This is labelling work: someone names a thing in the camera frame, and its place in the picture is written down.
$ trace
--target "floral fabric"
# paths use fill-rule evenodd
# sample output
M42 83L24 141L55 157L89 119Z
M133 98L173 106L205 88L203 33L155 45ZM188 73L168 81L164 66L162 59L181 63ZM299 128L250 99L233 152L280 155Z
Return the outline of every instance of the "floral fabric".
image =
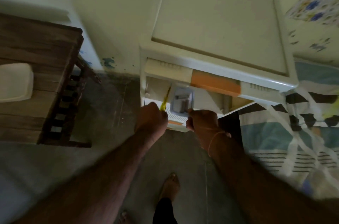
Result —
M339 25L339 0L299 0L287 13L292 19Z

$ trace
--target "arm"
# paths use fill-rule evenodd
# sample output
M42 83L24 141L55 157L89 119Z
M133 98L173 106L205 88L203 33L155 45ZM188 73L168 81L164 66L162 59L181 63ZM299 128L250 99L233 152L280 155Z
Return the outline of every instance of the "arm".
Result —
M271 175L218 128L211 111L191 111L186 126L194 131L220 171L249 223L338 223L339 218Z
M143 156L167 127L155 103L141 108L136 132L94 166L57 188L17 222L112 224Z

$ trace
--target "bare foot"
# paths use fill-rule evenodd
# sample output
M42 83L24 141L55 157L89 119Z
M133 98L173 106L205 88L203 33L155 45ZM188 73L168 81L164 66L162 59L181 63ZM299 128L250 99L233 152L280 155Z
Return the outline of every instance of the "bare foot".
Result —
M172 173L166 180L162 187L159 200L162 198L169 198L171 202L174 201L175 196L180 190L180 183L178 176Z
M119 224L133 224L133 222L131 221L131 219L130 219L130 217L127 214L126 211L121 213L121 215L119 217Z

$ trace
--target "floor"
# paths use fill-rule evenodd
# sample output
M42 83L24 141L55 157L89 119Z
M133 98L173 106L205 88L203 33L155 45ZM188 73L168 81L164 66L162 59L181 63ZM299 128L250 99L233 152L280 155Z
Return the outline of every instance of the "floor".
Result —
M0 224L21 215L40 197L133 133L139 109L139 80L102 76L89 81L81 101L73 140L92 148L2 144L0 147ZM245 223L213 162L192 132L167 130L146 154L121 210L136 224L152 222L163 181L175 172L181 190L173 203L178 223Z

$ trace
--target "forearm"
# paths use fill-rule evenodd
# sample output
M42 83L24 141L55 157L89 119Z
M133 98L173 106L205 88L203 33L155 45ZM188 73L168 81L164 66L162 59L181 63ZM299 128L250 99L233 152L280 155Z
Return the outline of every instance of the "forearm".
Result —
M40 201L17 223L112 224L138 165L152 144L150 134L137 132Z
M337 223L322 205L251 160L231 138L218 135L210 155L250 223Z

